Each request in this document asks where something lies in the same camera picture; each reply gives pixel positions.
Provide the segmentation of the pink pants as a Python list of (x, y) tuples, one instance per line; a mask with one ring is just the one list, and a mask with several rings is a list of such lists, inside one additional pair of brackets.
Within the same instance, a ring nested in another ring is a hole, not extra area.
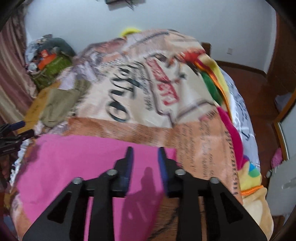
[[(28, 150), (18, 173), (11, 217), (19, 238), (75, 177), (98, 177), (123, 158), (129, 142), (110, 138), (44, 135)], [(134, 164), (126, 198), (113, 202), (116, 240), (148, 240), (174, 219), (177, 201), (164, 196), (158, 149), (133, 144)]]

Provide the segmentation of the bamboo lap desk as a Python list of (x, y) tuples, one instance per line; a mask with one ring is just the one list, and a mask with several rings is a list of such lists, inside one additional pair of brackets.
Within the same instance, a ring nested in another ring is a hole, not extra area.
[(39, 121), (40, 115), (43, 111), (43, 109), (46, 106), (47, 103), (47, 98), (52, 89), (56, 89), (60, 86), (61, 82), (58, 80), (49, 87), (46, 87), (42, 89), (35, 100), (33, 101), (32, 105), (30, 106), (29, 110), (27, 111), (24, 122), (25, 126), (23, 128), (20, 128), (17, 130), (17, 133), (22, 133), (25, 132), (29, 129), (33, 129), (34, 126), (37, 124)]

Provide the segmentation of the yellow foam arch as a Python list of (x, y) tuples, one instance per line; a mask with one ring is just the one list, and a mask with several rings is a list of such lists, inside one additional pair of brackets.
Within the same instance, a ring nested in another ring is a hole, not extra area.
[(125, 28), (121, 34), (120, 34), (120, 37), (121, 38), (126, 38), (128, 35), (131, 35), (131, 34), (135, 34), (135, 33), (140, 33), (141, 30), (137, 29), (137, 28), (134, 28), (134, 27), (128, 27), (128, 28)]

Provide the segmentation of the grey plush toy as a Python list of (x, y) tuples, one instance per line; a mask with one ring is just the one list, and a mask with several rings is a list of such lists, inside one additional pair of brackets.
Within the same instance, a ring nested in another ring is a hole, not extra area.
[(76, 55), (73, 48), (62, 38), (51, 38), (46, 40), (39, 47), (39, 52), (46, 50), (49, 53), (63, 54), (68, 57), (74, 57)]

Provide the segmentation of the small black wall monitor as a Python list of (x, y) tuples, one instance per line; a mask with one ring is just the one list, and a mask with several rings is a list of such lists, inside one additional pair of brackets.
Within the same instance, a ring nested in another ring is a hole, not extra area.
[(117, 3), (117, 2), (120, 2), (120, 1), (126, 1), (126, 0), (105, 0), (105, 3), (106, 4), (114, 4), (114, 3)]

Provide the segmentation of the orange box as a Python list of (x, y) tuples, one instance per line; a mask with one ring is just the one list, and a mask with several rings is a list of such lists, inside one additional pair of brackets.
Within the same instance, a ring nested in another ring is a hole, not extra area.
[(50, 64), (53, 60), (55, 60), (56, 57), (57, 57), (56, 54), (51, 54), (51, 55), (47, 56), (46, 58), (43, 58), (38, 64), (39, 70), (43, 70), (45, 68), (45, 66)]

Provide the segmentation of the striped red gold curtain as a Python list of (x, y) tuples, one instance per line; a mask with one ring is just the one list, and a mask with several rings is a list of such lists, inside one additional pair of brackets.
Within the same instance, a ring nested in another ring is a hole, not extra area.
[(21, 121), (37, 94), (25, 70), (27, 3), (13, 10), (1, 30), (1, 124)]

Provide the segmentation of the green patterned storage box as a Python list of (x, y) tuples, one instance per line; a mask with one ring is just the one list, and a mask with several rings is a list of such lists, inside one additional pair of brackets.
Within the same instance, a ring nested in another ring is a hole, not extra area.
[(59, 74), (72, 65), (72, 61), (69, 57), (60, 55), (57, 56), (52, 62), (47, 64), (42, 70), (37, 73), (31, 74), (31, 79), (40, 91), (51, 84), (53, 84)]

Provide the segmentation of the pink slipper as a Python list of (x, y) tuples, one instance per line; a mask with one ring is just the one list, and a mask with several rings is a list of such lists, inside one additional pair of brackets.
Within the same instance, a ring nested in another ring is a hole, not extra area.
[(274, 153), (274, 156), (271, 159), (271, 167), (276, 168), (282, 163), (282, 161), (282, 150), (281, 148), (277, 148), (276, 152)]

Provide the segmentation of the white wall socket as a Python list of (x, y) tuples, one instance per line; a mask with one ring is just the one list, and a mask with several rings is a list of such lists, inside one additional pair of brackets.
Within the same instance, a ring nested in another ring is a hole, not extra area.
[(228, 50), (227, 50), (227, 54), (229, 54), (229, 55), (232, 55), (232, 48), (228, 48)]

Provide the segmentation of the brown wooden door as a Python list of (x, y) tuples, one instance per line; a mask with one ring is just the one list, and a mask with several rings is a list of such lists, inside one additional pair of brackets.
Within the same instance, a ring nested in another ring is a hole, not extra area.
[(276, 40), (267, 81), (278, 95), (295, 90), (295, 31), (276, 15)]

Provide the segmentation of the olive green folded pants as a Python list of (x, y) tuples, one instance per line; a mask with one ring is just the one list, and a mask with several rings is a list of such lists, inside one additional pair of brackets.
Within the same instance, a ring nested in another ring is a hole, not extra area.
[(81, 79), (75, 80), (72, 89), (52, 89), (40, 117), (42, 124), (48, 128), (54, 128), (62, 123), (77, 101), (88, 92), (90, 86), (90, 81)]

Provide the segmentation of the newspaper print blanket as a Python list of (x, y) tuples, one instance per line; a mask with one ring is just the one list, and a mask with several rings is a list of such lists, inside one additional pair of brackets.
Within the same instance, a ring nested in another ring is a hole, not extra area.
[[(173, 30), (148, 30), (91, 44), (58, 77), (58, 89), (72, 89), (81, 79), (91, 86), (62, 123), (48, 128), (39, 118), (18, 173), (27, 164), (28, 150), (44, 135), (163, 147), (166, 156), (193, 177), (217, 177), (259, 225), (265, 240), (270, 239), (273, 219), (266, 189), (243, 154), (229, 88), (217, 63), (195, 38)], [(18, 193), (18, 173), (11, 205)], [(177, 201), (174, 219), (148, 240), (177, 240), (179, 200), (165, 192), (164, 196)]]

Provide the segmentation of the white patterned bed sheet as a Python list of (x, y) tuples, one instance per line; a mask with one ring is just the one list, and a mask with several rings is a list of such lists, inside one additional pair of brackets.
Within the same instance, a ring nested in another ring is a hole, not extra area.
[(233, 125), (236, 127), (242, 140), (243, 154), (249, 158), (250, 162), (260, 172), (258, 146), (244, 99), (232, 78), (222, 68), (220, 68), (220, 71), (229, 88), (231, 116)]

